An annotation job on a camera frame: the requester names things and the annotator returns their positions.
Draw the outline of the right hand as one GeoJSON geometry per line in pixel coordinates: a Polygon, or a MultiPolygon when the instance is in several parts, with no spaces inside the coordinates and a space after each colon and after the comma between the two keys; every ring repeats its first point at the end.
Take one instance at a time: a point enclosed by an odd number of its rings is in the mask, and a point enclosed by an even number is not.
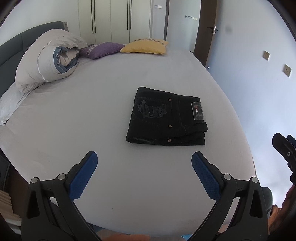
{"type": "Polygon", "coordinates": [[[292,185],[285,196],[285,200],[282,203],[281,208],[277,205],[273,205],[271,209],[271,215],[268,218],[268,234],[276,231],[283,223],[284,219],[290,213],[293,203],[295,202],[295,185],[292,185]]]}

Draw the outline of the left hand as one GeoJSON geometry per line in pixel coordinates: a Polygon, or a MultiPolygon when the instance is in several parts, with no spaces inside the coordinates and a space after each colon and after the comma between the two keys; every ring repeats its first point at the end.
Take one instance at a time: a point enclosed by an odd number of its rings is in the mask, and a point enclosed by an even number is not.
{"type": "Polygon", "coordinates": [[[105,237],[102,240],[103,241],[150,241],[151,237],[147,235],[126,235],[123,233],[118,233],[115,235],[111,235],[109,237],[105,237]]]}

